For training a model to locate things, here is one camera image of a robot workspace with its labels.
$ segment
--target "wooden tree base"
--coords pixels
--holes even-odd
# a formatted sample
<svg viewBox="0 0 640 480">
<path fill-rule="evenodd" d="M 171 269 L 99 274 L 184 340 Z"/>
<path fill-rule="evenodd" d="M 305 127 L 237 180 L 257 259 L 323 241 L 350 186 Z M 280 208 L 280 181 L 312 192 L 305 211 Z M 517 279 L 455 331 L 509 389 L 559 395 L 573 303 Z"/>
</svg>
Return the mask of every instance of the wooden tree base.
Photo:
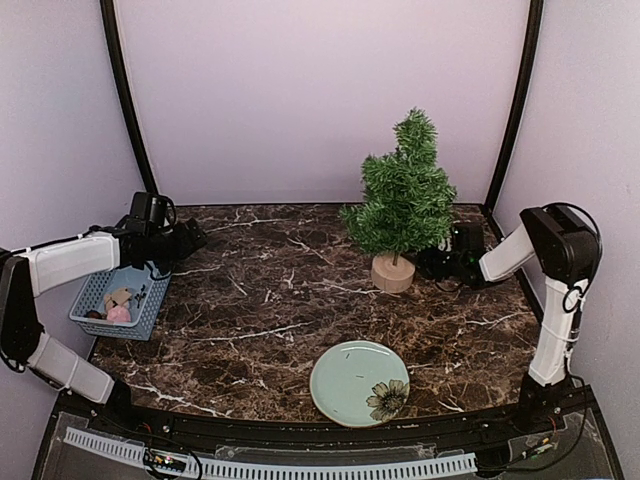
<svg viewBox="0 0 640 480">
<path fill-rule="evenodd" d="M 393 264 L 393 254 L 378 255 L 373 259 L 371 279 L 376 287 L 387 293 L 404 292 L 413 282 L 416 267 L 403 257 Z"/>
</svg>

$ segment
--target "pink toy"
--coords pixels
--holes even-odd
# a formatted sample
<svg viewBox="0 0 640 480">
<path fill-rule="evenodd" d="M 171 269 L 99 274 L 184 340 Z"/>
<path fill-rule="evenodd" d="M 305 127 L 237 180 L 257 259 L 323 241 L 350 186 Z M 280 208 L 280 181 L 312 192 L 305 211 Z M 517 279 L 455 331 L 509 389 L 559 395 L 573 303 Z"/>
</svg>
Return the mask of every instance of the pink toy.
<svg viewBox="0 0 640 480">
<path fill-rule="evenodd" d="M 114 323 L 128 323 L 131 321 L 131 314 L 129 310 L 118 305 L 109 310 L 107 320 Z"/>
</svg>

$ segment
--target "ceramic plate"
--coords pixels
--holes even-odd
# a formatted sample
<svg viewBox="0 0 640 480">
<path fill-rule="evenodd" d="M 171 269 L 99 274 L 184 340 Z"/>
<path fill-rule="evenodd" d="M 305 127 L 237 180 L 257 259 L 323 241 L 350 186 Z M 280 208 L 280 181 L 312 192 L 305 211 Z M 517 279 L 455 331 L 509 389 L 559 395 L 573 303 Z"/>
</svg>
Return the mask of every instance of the ceramic plate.
<svg viewBox="0 0 640 480">
<path fill-rule="evenodd" d="M 409 374 L 396 353 L 373 342 L 331 347 L 311 372 L 311 397 L 345 427 L 372 427 L 395 417 L 409 396 Z"/>
</svg>

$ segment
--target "blue plastic basket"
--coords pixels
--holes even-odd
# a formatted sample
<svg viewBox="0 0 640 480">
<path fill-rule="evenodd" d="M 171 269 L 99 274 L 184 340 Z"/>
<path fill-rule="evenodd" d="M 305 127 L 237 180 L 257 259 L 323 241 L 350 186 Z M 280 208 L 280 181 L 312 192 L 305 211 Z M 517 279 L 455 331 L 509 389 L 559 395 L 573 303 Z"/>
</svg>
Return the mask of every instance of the blue plastic basket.
<svg viewBox="0 0 640 480">
<path fill-rule="evenodd" d="M 161 277 L 155 267 L 153 276 Z M 148 268 L 137 270 L 128 267 L 110 272 L 94 273 L 87 278 L 80 290 L 78 298 L 71 308 L 69 318 L 90 335 L 149 340 L 170 281 L 170 277 L 163 280 L 153 280 Z M 104 296 L 107 293 L 121 287 L 127 287 L 129 292 L 135 296 L 141 291 L 143 285 L 145 285 L 144 291 L 147 295 L 140 302 L 140 307 L 138 307 L 137 300 L 132 298 L 129 301 L 131 322 L 114 323 L 85 317 L 90 310 L 104 313 Z"/>
</svg>

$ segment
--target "marble tabletop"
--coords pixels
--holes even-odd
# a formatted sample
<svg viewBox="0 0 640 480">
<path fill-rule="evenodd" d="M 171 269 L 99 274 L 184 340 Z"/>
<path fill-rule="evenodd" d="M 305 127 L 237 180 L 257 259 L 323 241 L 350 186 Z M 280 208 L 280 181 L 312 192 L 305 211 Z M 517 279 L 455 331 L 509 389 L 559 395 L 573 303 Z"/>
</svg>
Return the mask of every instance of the marble tabletop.
<svg viewBox="0 0 640 480">
<path fill-rule="evenodd" d="M 325 419 L 309 393 L 314 362 L 336 343 L 363 339 L 407 365 L 401 417 L 516 402 L 539 332 L 517 281 L 445 293 L 416 276 L 402 294 L 380 292 L 338 210 L 179 208 L 208 245 L 176 268 L 151 340 L 101 338 L 92 362 L 131 385 L 138 405 L 316 422 Z M 456 217 L 484 222 L 474 206 L 456 206 Z"/>
</svg>

